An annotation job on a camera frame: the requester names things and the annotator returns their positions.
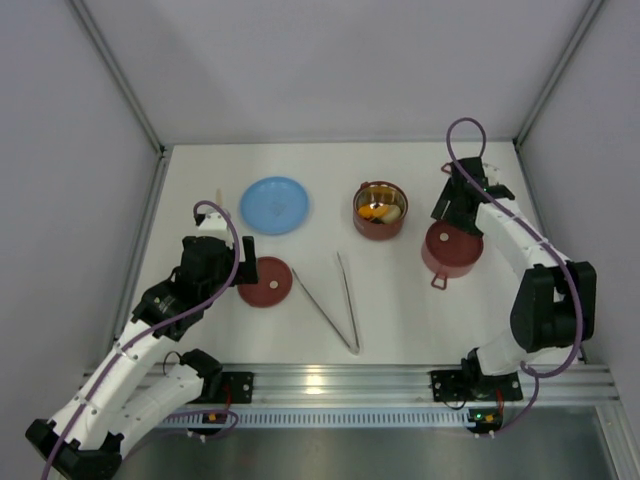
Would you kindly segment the dark red lid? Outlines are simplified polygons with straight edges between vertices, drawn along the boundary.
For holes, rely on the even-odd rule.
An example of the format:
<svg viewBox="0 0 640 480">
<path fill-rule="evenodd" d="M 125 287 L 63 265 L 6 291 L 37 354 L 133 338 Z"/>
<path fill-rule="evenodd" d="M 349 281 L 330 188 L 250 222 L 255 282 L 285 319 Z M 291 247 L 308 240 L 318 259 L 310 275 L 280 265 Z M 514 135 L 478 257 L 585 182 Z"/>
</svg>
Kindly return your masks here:
<svg viewBox="0 0 640 480">
<path fill-rule="evenodd" d="M 258 282 L 237 287 L 241 299 L 251 307 L 269 308 L 281 303 L 290 293 L 293 274 L 281 259 L 263 256 L 257 259 Z"/>
<path fill-rule="evenodd" d="M 468 234 L 444 221 L 427 230 L 421 255 L 426 265 L 462 268 L 475 264 L 484 250 L 481 237 Z"/>
</svg>

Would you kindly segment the beige round food slice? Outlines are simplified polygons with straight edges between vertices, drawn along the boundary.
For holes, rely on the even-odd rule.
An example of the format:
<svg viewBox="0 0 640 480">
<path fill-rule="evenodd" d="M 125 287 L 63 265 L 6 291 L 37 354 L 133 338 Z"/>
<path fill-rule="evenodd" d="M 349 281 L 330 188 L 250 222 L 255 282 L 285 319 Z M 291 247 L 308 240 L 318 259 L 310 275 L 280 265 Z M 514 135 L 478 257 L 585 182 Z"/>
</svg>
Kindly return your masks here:
<svg viewBox="0 0 640 480">
<path fill-rule="evenodd" d="M 402 210 L 397 205 L 385 205 L 382 207 L 382 214 L 379 220 L 384 224 L 392 224 L 396 222 L 402 215 Z"/>
</svg>

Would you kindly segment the pink lunch container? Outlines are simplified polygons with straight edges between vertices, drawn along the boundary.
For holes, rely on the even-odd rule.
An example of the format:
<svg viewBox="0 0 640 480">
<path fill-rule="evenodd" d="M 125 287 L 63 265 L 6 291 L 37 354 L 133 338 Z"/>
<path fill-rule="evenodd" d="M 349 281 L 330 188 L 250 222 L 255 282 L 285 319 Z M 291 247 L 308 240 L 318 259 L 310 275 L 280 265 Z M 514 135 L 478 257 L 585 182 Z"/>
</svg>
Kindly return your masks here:
<svg viewBox="0 0 640 480">
<path fill-rule="evenodd" d="M 432 272 L 433 277 L 431 280 L 431 286 L 439 290 L 446 290 L 448 282 L 452 279 L 458 279 L 467 275 L 474 267 L 474 265 L 462 268 L 446 267 L 446 266 L 425 266 Z"/>
</svg>

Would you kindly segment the dark red lunch container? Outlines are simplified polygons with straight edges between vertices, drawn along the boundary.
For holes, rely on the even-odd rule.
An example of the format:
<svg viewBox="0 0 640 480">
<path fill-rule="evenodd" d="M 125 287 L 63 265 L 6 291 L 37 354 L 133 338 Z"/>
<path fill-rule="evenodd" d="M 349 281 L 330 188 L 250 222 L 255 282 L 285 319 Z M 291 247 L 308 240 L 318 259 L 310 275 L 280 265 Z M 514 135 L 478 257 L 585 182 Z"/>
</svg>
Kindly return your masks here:
<svg viewBox="0 0 640 480">
<path fill-rule="evenodd" d="M 364 182 L 352 200 L 353 223 L 365 238 L 390 240 L 401 231 L 409 201 L 404 191 L 387 181 Z"/>
</svg>

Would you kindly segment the orange round food slice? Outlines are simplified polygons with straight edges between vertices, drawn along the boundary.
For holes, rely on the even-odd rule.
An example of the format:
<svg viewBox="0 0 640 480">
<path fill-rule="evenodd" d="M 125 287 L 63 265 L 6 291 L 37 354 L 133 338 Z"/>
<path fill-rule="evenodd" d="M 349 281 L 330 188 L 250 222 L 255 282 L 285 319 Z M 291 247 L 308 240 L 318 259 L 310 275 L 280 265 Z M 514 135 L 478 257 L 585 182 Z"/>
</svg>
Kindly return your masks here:
<svg viewBox="0 0 640 480">
<path fill-rule="evenodd" d="M 385 204 L 363 205 L 358 209 L 358 215 L 368 221 L 381 220 L 387 213 L 388 206 Z"/>
</svg>

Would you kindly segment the metal tongs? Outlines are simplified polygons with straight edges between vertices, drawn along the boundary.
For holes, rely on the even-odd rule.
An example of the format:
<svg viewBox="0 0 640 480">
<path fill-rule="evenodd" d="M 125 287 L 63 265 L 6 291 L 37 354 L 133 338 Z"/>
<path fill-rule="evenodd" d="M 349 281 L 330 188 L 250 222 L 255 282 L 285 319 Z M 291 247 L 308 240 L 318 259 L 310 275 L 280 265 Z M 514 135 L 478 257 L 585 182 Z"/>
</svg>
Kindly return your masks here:
<svg viewBox="0 0 640 480">
<path fill-rule="evenodd" d="M 346 318 L 349 322 L 350 333 L 338 324 L 337 320 L 324 308 L 324 305 L 316 298 L 313 292 L 308 288 L 303 279 L 300 277 L 295 268 L 291 268 L 291 273 L 295 284 L 301 289 L 302 294 L 309 302 L 311 307 L 320 315 L 320 317 L 329 326 L 330 330 L 335 334 L 340 343 L 353 356 L 359 356 L 362 351 L 362 342 L 358 321 L 355 314 L 354 301 L 351 295 L 351 287 L 349 276 L 347 273 L 346 262 L 340 251 L 335 252 L 335 265 L 338 271 L 338 279 L 343 297 Z"/>
</svg>

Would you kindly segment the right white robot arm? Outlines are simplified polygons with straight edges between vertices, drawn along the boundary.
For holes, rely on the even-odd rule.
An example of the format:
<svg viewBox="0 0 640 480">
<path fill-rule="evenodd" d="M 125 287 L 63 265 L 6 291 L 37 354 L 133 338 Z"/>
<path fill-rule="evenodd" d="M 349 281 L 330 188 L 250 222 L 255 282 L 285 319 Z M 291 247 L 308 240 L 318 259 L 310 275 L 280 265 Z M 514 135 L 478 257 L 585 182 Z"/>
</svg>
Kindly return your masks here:
<svg viewBox="0 0 640 480">
<path fill-rule="evenodd" d="M 483 398 L 518 370 L 536 380 L 564 372 L 594 334 L 595 268 L 557 250 L 511 190 L 489 182 L 478 157 L 451 162 L 432 216 L 472 240 L 490 240 L 519 280 L 506 329 L 461 361 L 468 390 Z"/>
</svg>

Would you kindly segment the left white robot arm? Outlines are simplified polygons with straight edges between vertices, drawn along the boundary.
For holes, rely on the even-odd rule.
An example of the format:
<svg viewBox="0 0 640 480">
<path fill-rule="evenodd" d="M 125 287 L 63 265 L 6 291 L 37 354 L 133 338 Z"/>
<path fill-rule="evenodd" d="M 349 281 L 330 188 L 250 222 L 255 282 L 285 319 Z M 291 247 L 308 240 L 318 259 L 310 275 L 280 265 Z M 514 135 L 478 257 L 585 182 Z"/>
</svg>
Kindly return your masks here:
<svg viewBox="0 0 640 480">
<path fill-rule="evenodd" d="M 135 391 L 227 288 L 258 281 L 253 237 L 240 247 L 210 236 L 187 236 L 181 262 L 147 289 L 121 336 L 82 388 L 50 419 L 36 419 L 25 436 L 66 479 L 111 479 L 131 449 L 176 409 L 212 402 L 223 366 L 200 349 L 152 387 Z"/>
</svg>

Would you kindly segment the blue plate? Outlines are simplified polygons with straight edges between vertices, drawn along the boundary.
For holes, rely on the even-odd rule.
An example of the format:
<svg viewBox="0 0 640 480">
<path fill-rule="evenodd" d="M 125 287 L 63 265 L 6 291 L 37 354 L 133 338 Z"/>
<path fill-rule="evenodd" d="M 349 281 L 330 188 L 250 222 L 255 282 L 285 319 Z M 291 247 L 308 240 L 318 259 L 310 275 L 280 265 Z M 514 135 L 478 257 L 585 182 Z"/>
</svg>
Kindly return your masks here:
<svg viewBox="0 0 640 480">
<path fill-rule="evenodd" d="M 242 219 L 252 230 L 283 235 L 300 227 L 310 210 L 306 189 L 296 180 L 272 176 L 251 184 L 239 202 Z"/>
</svg>

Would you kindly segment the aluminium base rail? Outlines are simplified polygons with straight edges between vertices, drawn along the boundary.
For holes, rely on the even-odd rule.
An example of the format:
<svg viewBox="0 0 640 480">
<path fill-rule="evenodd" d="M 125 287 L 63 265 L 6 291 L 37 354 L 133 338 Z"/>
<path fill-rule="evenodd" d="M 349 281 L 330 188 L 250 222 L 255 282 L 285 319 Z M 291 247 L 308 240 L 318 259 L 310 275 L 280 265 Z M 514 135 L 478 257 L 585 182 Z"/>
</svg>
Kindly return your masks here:
<svg viewBox="0 0 640 480">
<path fill-rule="evenodd" d="M 515 417 L 527 404 L 573 411 L 619 400 L 608 368 L 578 364 L 534 381 L 520 373 L 490 394 L 463 395 L 453 367 L 230 364 L 220 398 L 162 413 L 162 429 L 451 427 Z"/>
</svg>

